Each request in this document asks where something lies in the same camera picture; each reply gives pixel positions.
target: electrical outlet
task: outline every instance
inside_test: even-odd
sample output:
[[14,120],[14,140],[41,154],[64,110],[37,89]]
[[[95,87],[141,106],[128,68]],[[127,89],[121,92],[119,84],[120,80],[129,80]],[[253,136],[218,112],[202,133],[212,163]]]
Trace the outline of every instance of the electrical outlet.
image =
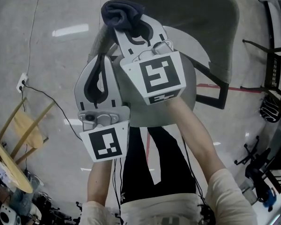
[[19,93],[22,93],[22,91],[20,90],[20,87],[22,87],[22,89],[24,88],[24,86],[23,86],[23,83],[22,83],[22,81],[25,81],[25,83],[27,82],[27,80],[28,80],[28,77],[27,77],[27,75],[25,74],[25,73],[22,73],[22,75],[21,75],[21,77],[20,77],[20,80],[19,80],[19,82],[18,82],[18,84],[17,84],[17,91],[19,92]]

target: black bag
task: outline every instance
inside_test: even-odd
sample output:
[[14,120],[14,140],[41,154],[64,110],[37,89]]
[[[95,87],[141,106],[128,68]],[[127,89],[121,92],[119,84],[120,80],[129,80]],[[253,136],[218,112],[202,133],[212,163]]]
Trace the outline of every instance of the black bag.
[[269,95],[266,95],[263,99],[259,112],[267,122],[275,123],[281,118],[281,114],[278,112],[278,105]]

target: black pants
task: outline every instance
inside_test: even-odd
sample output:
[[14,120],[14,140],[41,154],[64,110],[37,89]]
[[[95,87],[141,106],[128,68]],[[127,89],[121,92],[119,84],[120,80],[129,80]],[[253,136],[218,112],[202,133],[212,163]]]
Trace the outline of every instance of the black pants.
[[178,193],[196,193],[195,180],[177,141],[162,127],[148,127],[160,157],[161,182],[154,185],[139,128],[130,127],[121,204]]

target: shirt sleeve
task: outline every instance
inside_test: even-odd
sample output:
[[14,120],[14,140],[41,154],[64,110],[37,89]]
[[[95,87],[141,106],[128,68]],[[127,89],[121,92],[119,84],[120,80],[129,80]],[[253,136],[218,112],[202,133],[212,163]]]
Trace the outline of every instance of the shirt sleeve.
[[110,212],[97,202],[86,202],[82,205],[82,214],[79,225],[111,225]]
[[256,225],[256,214],[228,169],[210,178],[206,202],[214,211],[217,225]]

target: concrete floor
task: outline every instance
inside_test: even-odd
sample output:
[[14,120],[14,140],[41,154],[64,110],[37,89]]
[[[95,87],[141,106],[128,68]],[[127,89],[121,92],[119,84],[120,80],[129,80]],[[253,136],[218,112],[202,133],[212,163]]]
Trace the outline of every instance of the concrete floor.
[[[86,65],[88,53],[99,28],[102,25],[100,7],[108,0],[39,0],[31,37],[29,85],[47,92],[56,99],[77,133],[80,125],[75,125],[78,109],[74,98],[74,87]],[[268,27],[265,9],[258,0],[237,0],[240,19],[233,47],[233,73],[230,87],[258,87],[265,77],[266,54],[242,43],[250,39],[268,46]],[[29,39],[37,0],[0,0],[0,129],[12,110],[21,100],[15,87],[22,73],[28,70]],[[57,30],[81,25],[88,30],[57,37]],[[199,50],[191,54],[207,65],[208,57]],[[197,76],[197,84],[212,82],[202,75]],[[198,87],[198,94],[217,96],[219,90]],[[51,102],[43,94],[25,89],[25,103],[32,117]],[[263,94],[230,90],[225,110],[196,103],[194,112],[201,119],[216,146],[223,163],[236,177],[238,183],[244,179],[242,166],[235,166],[234,160],[245,155],[243,144],[253,143],[263,129],[265,122],[258,109]],[[78,140],[64,121],[63,114],[55,106],[41,121],[40,128],[49,137],[45,146],[35,152],[27,161],[28,169],[37,174],[45,183],[42,188],[60,207],[61,211],[77,217],[79,210],[75,202],[86,201],[88,171],[92,160],[83,143]],[[182,147],[176,126],[166,128]],[[142,129],[143,141],[148,156],[148,164],[155,182],[160,179],[157,148],[152,139],[147,142],[147,131]],[[18,140],[10,128],[4,140],[11,151]],[[203,190],[206,182],[198,164],[191,161]],[[115,195],[110,188],[107,206],[117,208]]]

